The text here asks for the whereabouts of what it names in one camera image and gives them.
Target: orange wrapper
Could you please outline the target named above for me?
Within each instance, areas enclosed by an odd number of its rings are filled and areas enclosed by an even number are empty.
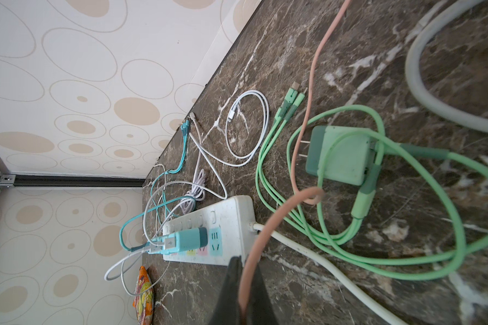
[[[152,283],[144,266],[139,268],[139,277],[136,284],[136,292],[148,289]],[[142,295],[134,297],[132,306],[136,308],[137,321],[139,325],[150,325],[153,316],[153,290],[148,290]]]

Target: marble countertop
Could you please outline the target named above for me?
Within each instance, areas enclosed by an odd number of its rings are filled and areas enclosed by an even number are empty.
[[[345,104],[360,103],[380,113],[387,135],[397,142],[446,148],[488,165],[488,134],[472,131],[439,118],[413,98],[406,86],[404,62],[412,40],[431,13],[452,1],[353,0],[319,58],[311,115]],[[229,106],[242,92],[263,92],[272,114],[293,81],[307,87],[314,51],[339,9],[339,1],[264,0],[235,42],[228,56],[193,107],[202,144],[227,161],[234,161],[224,144],[224,121]],[[449,24],[427,46],[422,56],[423,80],[436,96],[464,111],[488,117],[488,1]],[[286,126],[264,162],[272,185],[282,195],[292,194],[285,158],[286,143],[301,124],[305,102]],[[256,99],[242,101],[241,113],[228,130],[232,148],[249,152],[260,136],[262,108]],[[361,113],[343,113],[321,120],[333,124],[374,128]],[[305,139],[310,137],[306,132]],[[175,168],[182,150],[178,132],[159,163]],[[306,153],[302,146],[300,153]],[[188,141],[182,171],[167,180],[191,180],[197,150]],[[316,178],[304,171],[299,157],[300,188],[313,186]],[[488,233],[488,182],[455,163],[420,162],[448,192],[465,223],[468,242]],[[234,168],[214,163],[230,196],[245,194],[254,202],[255,216],[264,223],[270,216],[254,185],[256,157]],[[221,192],[213,172],[208,187]],[[154,168],[147,184],[158,173]],[[350,210],[358,187],[326,181],[330,199],[324,204],[329,232],[338,233],[350,222]],[[188,188],[167,189],[171,198]],[[144,199],[149,196],[145,187]],[[199,207],[217,202],[208,194]],[[317,225],[314,209],[307,209]],[[149,220],[149,229],[153,229]],[[308,238],[287,223],[278,231],[317,250]],[[440,201],[422,178],[399,157],[384,159],[376,198],[356,237],[345,250],[369,257],[418,256],[453,247],[453,230]],[[327,256],[358,286],[409,324],[488,324],[488,248],[466,257],[449,277],[434,281],[399,281]],[[147,256],[152,279],[164,271],[161,256]],[[281,324],[384,324],[324,268],[271,240],[260,262],[264,280]],[[390,270],[422,272],[432,265],[390,267]],[[214,309],[225,267],[171,263],[156,286],[154,324],[206,324]]]

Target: white power strip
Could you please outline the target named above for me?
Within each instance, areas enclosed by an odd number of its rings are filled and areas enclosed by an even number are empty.
[[[246,261],[257,238],[253,230],[255,212],[249,196],[239,195],[172,219],[163,226],[163,235],[204,227],[208,245],[198,250],[163,255],[165,261],[228,265],[234,256]]]

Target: wallpaper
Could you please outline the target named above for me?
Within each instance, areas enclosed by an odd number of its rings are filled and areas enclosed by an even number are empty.
[[[103,276],[126,255],[120,226],[142,199],[123,188],[0,193],[0,324],[136,324],[119,279]],[[141,221],[125,229],[127,245],[143,243]],[[132,290],[141,264],[126,273]]]
[[[146,177],[260,0],[0,0],[0,157]]]

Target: orange cable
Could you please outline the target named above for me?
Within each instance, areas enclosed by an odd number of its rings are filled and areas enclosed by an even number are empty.
[[[314,200],[320,202],[324,195],[324,191],[317,187],[309,187],[305,190],[297,192],[292,197],[290,197],[284,204],[280,205],[277,211],[267,220],[264,225],[264,229],[260,232],[259,236],[255,240],[253,247],[249,253],[246,264],[242,271],[242,276],[240,278],[238,302],[240,306],[240,315],[244,320],[246,318],[246,310],[248,308],[249,296],[251,291],[251,282],[253,280],[253,275],[255,274],[256,265],[260,260],[262,251],[266,247],[267,241],[270,239],[273,231],[278,227],[278,225],[284,220],[287,214],[302,203],[305,199],[314,197]]]
[[[293,151],[293,156],[291,157],[291,171],[290,171],[290,176],[291,176],[291,186],[293,187],[293,192],[298,193],[299,189],[297,187],[297,181],[294,178],[294,168],[296,166],[296,160],[297,160],[297,155],[298,155],[298,149],[300,147],[300,141],[302,141],[302,137],[304,136],[304,132],[306,131],[307,127],[307,121],[309,120],[309,115],[311,114],[311,101],[313,100],[313,84],[314,84],[314,71],[316,70],[316,63],[318,62],[318,56],[320,55],[320,52],[322,51],[325,43],[331,36],[332,32],[336,29],[336,26],[338,26],[338,23],[340,22],[341,18],[343,17],[345,10],[347,10],[347,7],[349,7],[349,4],[351,3],[351,0],[345,0],[343,5],[340,8],[340,11],[338,11],[338,14],[336,15],[335,19],[332,21],[331,26],[329,26],[329,29],[324,35],[324,38],[318,45],[318,48],[316,49],[316,52],[314,54],[313,62],[311,63],[311,70],[309,72],[309,94],[307,95],[307,108],[306,108],[306,115],[304,116],[304,121],[302,122],[302,128],[300,130],[300,133],[297,138],[297,143],[294,146],[294,151]],[[304,200],[305,203],[307,204],[317,204],[319,201],[316,199],[306,199]]]

